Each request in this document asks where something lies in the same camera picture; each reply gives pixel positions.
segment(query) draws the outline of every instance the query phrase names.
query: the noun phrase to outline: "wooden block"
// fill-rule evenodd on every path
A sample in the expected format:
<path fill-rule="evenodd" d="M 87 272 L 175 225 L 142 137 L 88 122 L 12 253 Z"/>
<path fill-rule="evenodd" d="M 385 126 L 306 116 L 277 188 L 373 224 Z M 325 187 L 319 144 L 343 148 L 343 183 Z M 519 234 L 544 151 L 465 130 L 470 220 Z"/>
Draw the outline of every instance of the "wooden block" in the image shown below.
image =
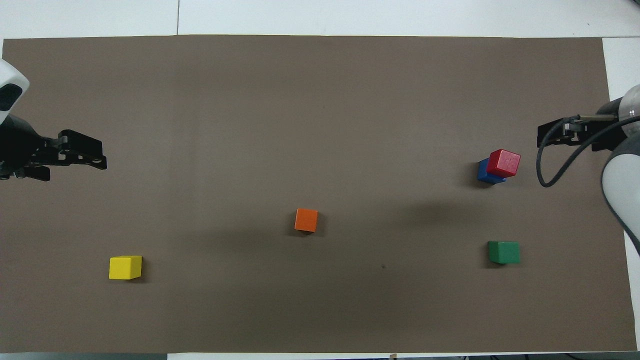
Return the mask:
<path fill-rule="evenodd" d="M 489 155 L 486 171 L 500 177 L 511 177 L 518 172 L 520 155 L 515 152 L 499 149 Z"/>
<path fill-rule="evenodd" d="M 518 264 L 520 245 L 515 241 L 489 241 L 489 260 L 498 264 Z"/>
<path fill-rule="evenodd" d="M 505 182 L 506 180 L 503 177 L 489 174 L 486 171 L 486 166 L 488 162 L 489 162 L 489 159 L 487 158 L 487 159 L 484 159 L 483 161 L 480 161 L 480 163 L 478 163 L 478 175 L 477 175 L 478 180 L 484 181 L 490 184 L 499 184 L 499 183 Z"/>
<path fill-rule="evenodd" d="M 126 255 L 109 259 L 109 279 L 131 280 L 142 275 L 142 256 Z"/>
<path fill-rule="evenodd" d="M 295 230 L 309 231 L 313 233 L 316 231 L 318 223 L 318 211 L 309 209 L 298 209 L 296 211 L 296 224 Z"/>

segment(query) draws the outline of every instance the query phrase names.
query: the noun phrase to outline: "table surface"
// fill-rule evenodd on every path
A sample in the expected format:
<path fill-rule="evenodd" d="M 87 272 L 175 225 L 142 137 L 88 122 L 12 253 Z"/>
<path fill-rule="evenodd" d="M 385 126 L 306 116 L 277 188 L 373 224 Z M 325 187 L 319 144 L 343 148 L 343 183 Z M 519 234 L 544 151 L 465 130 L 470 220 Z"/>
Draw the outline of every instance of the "table surface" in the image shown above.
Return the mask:
<path fill-rule="evenodd" d="M 536 126 L 607 101 L 599 39 L 6 40 L 4 58 L 32 83 L 16 114 L 101 139 L 109 169 L 8 183 L 0 351 L 635 347 L 606 154 L 552 189 L 534 175 Z M 501 147 L 519 174 L 482 186 Z M 318 232 L 292 230 L 296 208 Z M 490 263 L 489 240 L 522 264 Z M 124 254 L 143 277 L 109 281 Z"/>

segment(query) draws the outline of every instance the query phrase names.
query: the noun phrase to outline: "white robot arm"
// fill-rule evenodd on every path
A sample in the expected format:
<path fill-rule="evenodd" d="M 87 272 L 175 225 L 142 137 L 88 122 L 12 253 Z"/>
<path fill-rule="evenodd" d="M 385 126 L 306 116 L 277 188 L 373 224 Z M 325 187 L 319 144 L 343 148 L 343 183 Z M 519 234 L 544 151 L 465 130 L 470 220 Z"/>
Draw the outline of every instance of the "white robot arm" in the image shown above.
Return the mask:
<path fill-rule="evenodd" d="M 29 88 L 29 81 L 8 62 L 0 60 L 0 180 L 11 176 L 48 181 L 51 165 L 90 165 L 107 168 L 102 142 L 73 130 L 46 138 L 15 115 L 12 109 Z"/>
<path fill-rule="evenodd" d="M 554 144 L 580 146 L 546 182 L 540 169 L 542 150 Z M 576 115 L 539 126 L 536 170 L 540 184 L 555 184 L 589 145 L 593 151 L 612 150 L 602 170 L 602 193 L 640 254 L 640 85 L 602 106 L 596 115 Z"/>
<path fill-rule="evenodd" d="M 0 59 L 0 119 L 4 121 L 11 108 L 29 88 L 29 80 L 15 67 Z"/>

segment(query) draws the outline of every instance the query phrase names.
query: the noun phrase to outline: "black cable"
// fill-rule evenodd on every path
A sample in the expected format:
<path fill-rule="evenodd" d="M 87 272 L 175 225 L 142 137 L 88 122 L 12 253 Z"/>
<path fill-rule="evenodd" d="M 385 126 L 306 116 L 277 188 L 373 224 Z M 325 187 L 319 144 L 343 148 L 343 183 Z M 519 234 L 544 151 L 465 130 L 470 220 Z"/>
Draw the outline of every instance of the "black cable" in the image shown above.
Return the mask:
<path fill-rule="evenodd" d="M 584 149 L 589 147 L 589 145 L 591 145 L 596 140 L 598 140 L 602 135 L 608 133 L 609 131 L 611 131 L 613 129 L 616 129 L 617 127 L 621 127 L 621 126 L 624 126 L 624 125 L 627 125 L 627 124 L 631 124 L 632 122 L 640 121 L 640 116 L 632 117 L 632 118 L 629 118 L 629 119 L 624 120 L 624 121 L 615 122 L 615 123 L 605 127 L 604 129 L 598 131 L 594 135 L 592 135 L 585 142 L 583 142 L 578 147 L 578 149 L 576 149 L 573 152 L 573 154 L 571 154 L 571 156 L 569 156 L 569 158 L 564 162 L 564 164 L 562 165 L 560 170 L 558 170 L 558 172 L 555 174 L 555 176 L 549 182 L 546 182 L 542 178 L 542 169 L 541 169 L 542 150 L 544 150 L 544 148 L 548 145 L 547 143 L 549 142 L 549 138 L 551 137 L 552 133 L 554 133 L 555 131 L 560 129 L 560 127 L 564 126 L 565 124 L 567 124 L 567 123 L 569 123 L 569 122 L 571 122 L 573 120 L 576 120 L 576 117 L 570 117 L 570 118 L 564 119 L 563 121 L 560 121 L 557 124 L 553 125 L 553 127 L 551 127 L 551 129 L 549 129 L 549 131 L 545 134 L 545 137 L 542 139 L 542 142 L 540 143 L 540 147 L 538 148 L 538 154 L 536 155 L 536 174 L 538 175 L 538 181 L 540 182 L 540 185 L 542 185 L 545 188 L 553 186 L 558 180 L 560 180 L 560 177 L 564 174 L 566 169 L 569 168 L 569 166 L 578 157 L 578 155 L 580 155 L 580 153 L 582 151 L 584 151 Z"/>
<path fill-rule="evenodd" d="M 565 355 L 567 355 L 568 357 L 572 358 L 573 360 L 589 360 L 589 359 L 583 359 L 581 357 L 576 357 L 576 356 L 573 356 L 571 354 L 566 354 L 565 353 Z"/>

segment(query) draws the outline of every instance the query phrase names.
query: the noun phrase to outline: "yellow block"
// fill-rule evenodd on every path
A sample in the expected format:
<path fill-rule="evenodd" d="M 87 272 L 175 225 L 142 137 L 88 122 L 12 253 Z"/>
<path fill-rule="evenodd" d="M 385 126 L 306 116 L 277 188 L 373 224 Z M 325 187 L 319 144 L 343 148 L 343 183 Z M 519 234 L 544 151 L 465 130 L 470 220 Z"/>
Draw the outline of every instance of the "yellow block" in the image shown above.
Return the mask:
<path fill-rule="evenodd" d="M 142 256 L 126 255 L 109 259 L 109 279 L 131 280 L 142 275 Z"/>

